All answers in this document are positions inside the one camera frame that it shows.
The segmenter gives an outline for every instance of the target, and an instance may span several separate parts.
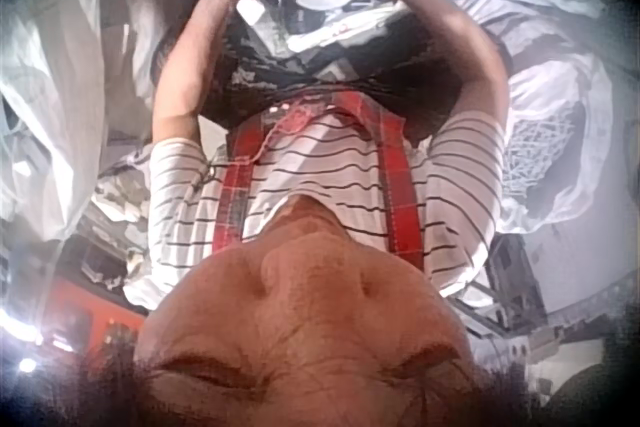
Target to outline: white plastic sheet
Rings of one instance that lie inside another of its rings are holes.
[[[103,146],[99,0],[0,0],[0,91],[51,156],[15,185],[17,212],[43,240],[80,218]]]
[[[3,217],[15,210],[42,240],[73,233],[110,157],[109,134],[142,140],[150,132],[153,53],[182,5],[0,0],[0,93],[51,157],[50,169],[3,186],[17,199],[2,204]],[[12,145],[8,162],[26,148]]]

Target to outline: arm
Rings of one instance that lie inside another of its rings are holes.
[[[463,82],[452,115],[479,110],[506,123],[509,107],[507,74],[495,46],[484,31],[450,0],[402,0],[423,22]]]
[[[211,85],[221,41],[237,0],[200,0],[162,70],[153,106],[153,142],[200,143],[198,114]]]

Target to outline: person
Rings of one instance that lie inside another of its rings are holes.
[[[127,286],[152,310],[134,362],[160,410],[213,425],[473,420],[460,399],[482,374],[444,297],[495,233],[507,75],[452,2],[402,1],[462,81],[427,151],[364,94],[315,89],[246,120],[212,162],[198,114],[238,0],[197,3],[155,98],[151,269]]]

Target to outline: light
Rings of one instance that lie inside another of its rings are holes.
[[[25,177],[31,177],[31,167],[26,160],[21,160],[13,164],[13,170]]]
[[[36,363],[35,360],[26,358],[20,361],[18,368],[20,369],[20,372],[24,372],[25,374],[30,374],[31,372],[36,370],[37,366],[38,364]]]
[[[66,342],[63,342],[62,340],[54,339],[53,342],[51,343],[53,344],[54,347],[57,347],[60,350],[64,350],[65,352],[73,352],[73,347],[71,347]]]
[[[33,325],[25,324],[9,316],[4,309],[0,309],[0,327],[4,328],[9,335],[23,342],[42,342],[42,336]]]

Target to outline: hair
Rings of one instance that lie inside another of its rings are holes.
[[[447,425],[590,426],[602,425],[614,410],[618,416],[620,410],[631,412],[631,397],[638,391],[639,312],[637,307],[629,309],[623,327],[605,337],[603,363],[576,375],[546,406],[529,392],[522,366],[514,364],[504,372],[491,373],[482,386],[474,384],[460,404],[450,409]],[[42,380],[30,385],[29,393],[39,392],[41,398],[3,402],[2,417],[9,422],[3,419],[2,425],[210,425],[207,419],[177,413],[170,404],[150,396],[150,372],[134,363],[133,349],[132,344],[107,346],[99,355],[85,358],[73,375],[67,373],[65,381],[58,381],[53,389]],[[416,403],[424,405],[428,394],[437,397],[438,386],[422,387],[422,398]],[[428,409],[418,420],[411,417],[410,423],[401,420],[393,427],[429,425]]]

